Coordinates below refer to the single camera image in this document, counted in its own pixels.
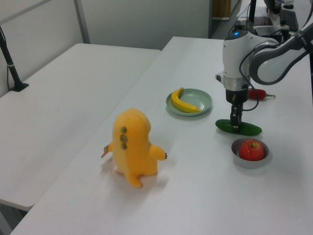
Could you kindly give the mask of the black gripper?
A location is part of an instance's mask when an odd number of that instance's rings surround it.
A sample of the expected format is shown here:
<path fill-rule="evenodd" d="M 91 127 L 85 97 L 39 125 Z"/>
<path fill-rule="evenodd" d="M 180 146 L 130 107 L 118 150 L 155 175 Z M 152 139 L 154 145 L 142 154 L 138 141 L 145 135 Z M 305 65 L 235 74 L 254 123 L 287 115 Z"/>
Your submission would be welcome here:
<path fill-rule="evenodd" d="M 239 133 L 242 123 L 243 103 L 248 100 L 248 89 L 241 91 L 225 90 L 227 102 L 232 104 L 230 123 L 234 133 Z"/>

